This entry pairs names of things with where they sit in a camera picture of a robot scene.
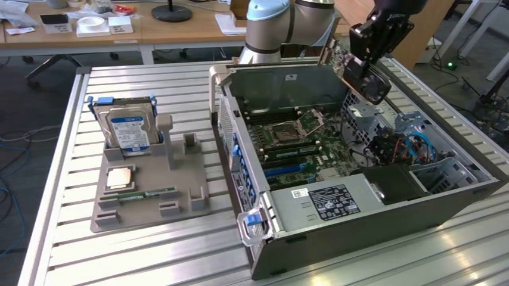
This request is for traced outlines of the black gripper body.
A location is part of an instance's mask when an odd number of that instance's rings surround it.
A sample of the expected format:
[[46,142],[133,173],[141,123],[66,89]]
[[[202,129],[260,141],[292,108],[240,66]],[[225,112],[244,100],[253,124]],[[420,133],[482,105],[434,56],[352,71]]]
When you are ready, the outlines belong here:
[[427,0],[375,0],[372,20],[375,23],[400,23],[421,13]]

